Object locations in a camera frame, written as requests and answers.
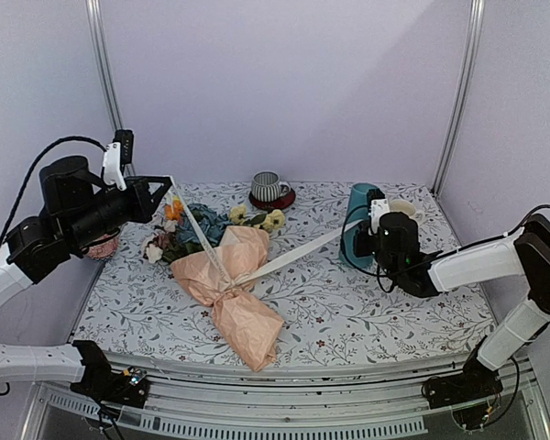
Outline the cream ribbon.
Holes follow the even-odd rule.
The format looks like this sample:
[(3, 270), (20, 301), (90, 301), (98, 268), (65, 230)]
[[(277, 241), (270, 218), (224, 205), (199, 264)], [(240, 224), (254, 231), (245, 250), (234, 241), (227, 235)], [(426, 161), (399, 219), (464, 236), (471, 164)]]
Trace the cream ribbon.
[(253, 227), (233, 226), (225, 232), (226, 244), (212, 247), (188, 202), (182, 202), (183, 212), (203, 250), (172, 262), (171, 272), (180, 283), (200, 275), (205, 281), (215, 281), (221, 292), (279, 270), (343, 235), (343, 229), (338, 227), (268, 262), (269, 235), (266, 232)]

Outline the flower bouquet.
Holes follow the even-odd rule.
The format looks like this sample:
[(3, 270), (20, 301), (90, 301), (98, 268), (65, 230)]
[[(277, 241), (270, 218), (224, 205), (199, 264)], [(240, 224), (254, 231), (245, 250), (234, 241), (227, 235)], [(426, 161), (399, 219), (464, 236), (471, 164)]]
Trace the flower bouquet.
[(206, 308), (217, 333), (257, 372), (276, 359), (283, 319), (250, 292), (253, 280), (243, 280), (266, 264), (269, 232), (247, 222), (244, 205), (235, 214), (237, 220), (203, 203), (185, 206), (174, 196), (140, 253), (150, 264), (170, 266), (173, 279)]

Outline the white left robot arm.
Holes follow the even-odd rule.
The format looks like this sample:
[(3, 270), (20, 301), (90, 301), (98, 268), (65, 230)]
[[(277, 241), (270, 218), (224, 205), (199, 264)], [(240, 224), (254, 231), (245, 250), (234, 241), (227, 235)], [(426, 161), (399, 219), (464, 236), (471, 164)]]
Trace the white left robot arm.
[[(0, 243), (0, 307), (47, 278), (71, 257), (82, 258), (127, 223), (147, 224), (172, 186), (168, 177), (98, 177), (83, 156), (58, 159), (39, 173), (44, 206)], [(59, 346), (0, 344), (0, 383), (67, 382), (97, 403), (142, 408), (149, 381), (135, 368), (115, 372), (90, 340)]]

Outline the cream mug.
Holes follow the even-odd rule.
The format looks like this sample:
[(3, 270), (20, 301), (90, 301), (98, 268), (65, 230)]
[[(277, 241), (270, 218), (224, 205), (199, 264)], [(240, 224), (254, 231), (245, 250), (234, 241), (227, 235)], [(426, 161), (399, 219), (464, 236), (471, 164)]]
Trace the cream mug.
[(393, 199), (389, 201), (392, 212), (403, 213), (414, 220), (419, 226), (425, 221), (425, 212), (417, 208), (413, 203), (404, 199)]

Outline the striped cup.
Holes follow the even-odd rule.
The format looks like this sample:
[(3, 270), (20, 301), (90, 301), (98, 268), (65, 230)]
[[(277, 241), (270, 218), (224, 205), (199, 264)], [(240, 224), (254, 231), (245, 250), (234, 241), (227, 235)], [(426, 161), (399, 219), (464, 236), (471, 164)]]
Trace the striped cup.
[(257, 173), (251, 182), (251, 194), (263, 203), (270, 203), (287, 195), (291, 191), (289, 183), (282, 181), (280, 175), (273, 171)]

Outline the aluminium table front rail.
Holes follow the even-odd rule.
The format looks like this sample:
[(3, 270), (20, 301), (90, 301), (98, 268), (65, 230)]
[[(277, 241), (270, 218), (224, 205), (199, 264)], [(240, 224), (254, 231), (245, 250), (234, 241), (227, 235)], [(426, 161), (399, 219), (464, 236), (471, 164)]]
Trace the aluminium table front rail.
[(114, 356), (150, 383), (141, 409), (116, 420), (63, 384), (32, 394), (25, 439), (550, 439), (550, 415), (529, 358), (500, 370), (489, 426), (470, 424), (486, 399), (432, 407), (424, 383), (462, 369), (461, 355), (343, 367), (267, 368)]

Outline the left aluminium frame post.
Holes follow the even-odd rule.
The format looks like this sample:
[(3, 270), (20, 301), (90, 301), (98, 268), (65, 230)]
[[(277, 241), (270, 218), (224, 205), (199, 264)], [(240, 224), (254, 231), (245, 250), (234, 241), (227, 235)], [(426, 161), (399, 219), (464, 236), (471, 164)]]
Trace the left aluminium frame post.
[(104, 104), (106, 112), (109, 116), (111, 127), (114, 130), (114, 140), (120, 144), (120, 170), (125, 175), (134, 176), (135, 171), (134, 166), (132, 165), (134, 134), (131, 130), (124, 127), (122, 121), (111, 64), (106, 47), (101, 2), (97, 0), (87, 0), (85, 4), (87, 9), (88, 27), (93, 44), (95, 65), (103, 91)]

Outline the aluminium frame post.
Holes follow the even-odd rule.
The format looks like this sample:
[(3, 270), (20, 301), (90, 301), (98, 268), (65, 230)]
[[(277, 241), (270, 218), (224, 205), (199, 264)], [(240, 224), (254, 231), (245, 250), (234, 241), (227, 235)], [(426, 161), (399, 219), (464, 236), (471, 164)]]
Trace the aluminium frame post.
[(484, 13), (484, 0), (472, 0), (470, 2), (467, 35), (464, 44), (460, 74), (456, 87), (455, 100), (445, 133), (445, 142), (439, 156), (431, 188), (431, 191), (436, 198), (440, 197), (446, 186), (447, 174), (454, 157), (457, 138), (462, 126), (468, 96), (471, 89), (472, 78), (477, 62)]
[(106, 47), (101, 2), (97, 0), (87, 0), (85, 4), (87, 9), (88, 27), (93, 44), (95, 65), (103, 91), (104, 104), (106, 112), (109, 116), (111, 127), (114, 130), (114, 140), (120, 144), (120, 170), (125, 175), (134, 176), (135, 171), (134, 166), (132, 165), (134, 134), (131, 130), (124, 127), (122, 121), (111, 64)]

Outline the right aluminium frame post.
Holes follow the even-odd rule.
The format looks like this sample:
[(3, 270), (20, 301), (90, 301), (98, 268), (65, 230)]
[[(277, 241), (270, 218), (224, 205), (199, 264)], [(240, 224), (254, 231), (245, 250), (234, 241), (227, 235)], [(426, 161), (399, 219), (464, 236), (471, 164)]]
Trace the right aluminium frame post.
[(439, 156), (431, 188), (431, 191), (436, 198), (440, 197), (446, 186), (447, 174), (454, 157), (457, 138), (462, 126), (468, 96), (471, 89), (472, 78), (477, 62), (484, 13), (484, 0), (472, 0), (470, 2), (467, 35), (464, 44), (460, 74), (456, 87), (455, 100), (445, 133), (445, 142)]

